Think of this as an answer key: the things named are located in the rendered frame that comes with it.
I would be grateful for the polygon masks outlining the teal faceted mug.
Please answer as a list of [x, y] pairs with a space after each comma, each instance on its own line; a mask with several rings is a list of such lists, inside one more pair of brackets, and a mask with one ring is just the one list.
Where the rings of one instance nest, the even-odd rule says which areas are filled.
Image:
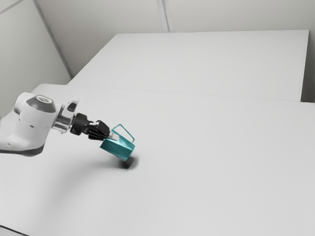
[[[118, 127], [121, 127], [132, 138], [132, 141], [121, 135], [117, 131]], [[118, 124], [110, 130], [110, 135], [103, 140], [99, 147], [120, 160], [127, 161], [135, 149], [134, 141], [135, 138], [126, 130], [126, 128], [122, 124]]]

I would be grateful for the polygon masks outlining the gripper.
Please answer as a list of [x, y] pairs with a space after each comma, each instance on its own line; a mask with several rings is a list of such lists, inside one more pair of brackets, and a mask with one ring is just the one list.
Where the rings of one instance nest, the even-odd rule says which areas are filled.
[[104, 122], [97, 120], [93, 123], [82, 113], [77, 113], [75, 115], [70, 133], [77, 136], [84, 133], [88, 135], [88, 138], [91, 140], [103, 141], [107, 138], [115, 141], [118, 140], [118, 135], [111, 132], [110, 128]]

